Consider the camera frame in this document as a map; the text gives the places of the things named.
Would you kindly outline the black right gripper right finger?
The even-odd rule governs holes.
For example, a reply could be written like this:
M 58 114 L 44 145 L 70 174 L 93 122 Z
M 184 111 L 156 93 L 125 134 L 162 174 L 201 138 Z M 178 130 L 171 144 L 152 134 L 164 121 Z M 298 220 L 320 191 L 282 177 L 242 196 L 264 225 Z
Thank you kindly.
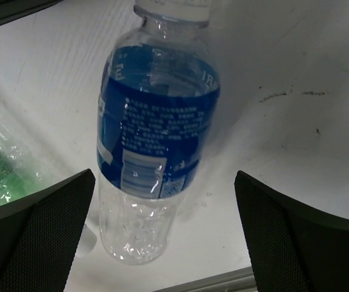
M 258 291 L 349 291 L 349 219 L 243 171 L 234 189 Z

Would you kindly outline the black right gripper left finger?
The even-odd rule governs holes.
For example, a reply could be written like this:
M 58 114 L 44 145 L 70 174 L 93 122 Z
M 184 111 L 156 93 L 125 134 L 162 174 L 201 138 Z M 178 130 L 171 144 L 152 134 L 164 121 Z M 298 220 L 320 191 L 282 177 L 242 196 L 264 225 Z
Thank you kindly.
M 0 291 L 63 291 L 94 192 L 86 169 L 0 206 Z

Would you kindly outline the green plastic bottle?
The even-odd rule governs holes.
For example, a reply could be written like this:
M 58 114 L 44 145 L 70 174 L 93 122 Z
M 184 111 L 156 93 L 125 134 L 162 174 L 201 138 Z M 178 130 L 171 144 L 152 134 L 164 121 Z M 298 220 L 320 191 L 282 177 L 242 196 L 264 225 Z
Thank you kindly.
M 9 116 L 0 116 L 0 206 L 43 190 L 59 172 L 37 141 Z

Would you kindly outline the blue label water bottle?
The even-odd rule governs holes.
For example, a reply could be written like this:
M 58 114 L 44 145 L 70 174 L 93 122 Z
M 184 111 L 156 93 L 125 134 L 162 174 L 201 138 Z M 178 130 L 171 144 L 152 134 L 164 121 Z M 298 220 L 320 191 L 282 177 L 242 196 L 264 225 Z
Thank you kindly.
M 191 185 L 220 94 L 200 32 L 210 1 L 135 1 L 141 25 L 108 56 L 97 103 L 99 228 L 128 265 L 164 252 Z

